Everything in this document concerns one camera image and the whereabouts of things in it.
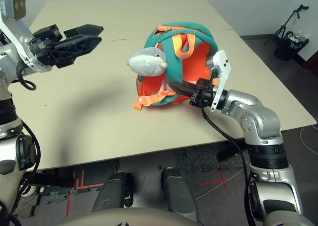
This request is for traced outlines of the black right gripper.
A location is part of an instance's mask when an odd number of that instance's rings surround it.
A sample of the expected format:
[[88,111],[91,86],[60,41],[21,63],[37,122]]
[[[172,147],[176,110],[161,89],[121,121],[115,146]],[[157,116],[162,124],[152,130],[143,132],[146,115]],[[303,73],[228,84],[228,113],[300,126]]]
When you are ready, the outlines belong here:
[[224,105],[224,92],[222,92],[218,104],[213,104],[218,89],[218,84],[213,84],[214,80],[215,79],[208,80],[199,78],[196,84],[190,82],[175,82],[170,84],[170,88],[179,95],[191,97],[189,103],[192,106],[198,108],[212,106],[222,108]]

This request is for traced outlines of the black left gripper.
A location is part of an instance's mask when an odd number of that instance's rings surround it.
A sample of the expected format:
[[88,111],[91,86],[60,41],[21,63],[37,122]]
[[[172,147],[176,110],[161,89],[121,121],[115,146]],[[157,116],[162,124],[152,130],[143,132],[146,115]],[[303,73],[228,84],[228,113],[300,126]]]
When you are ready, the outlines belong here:
[[96,48],[102,40],[98,36],[102,31],[102,26],[86,24],[64,31],[63,40],[57,25],[53,24],[35,31],[28,45],[43,65],[63,68]]

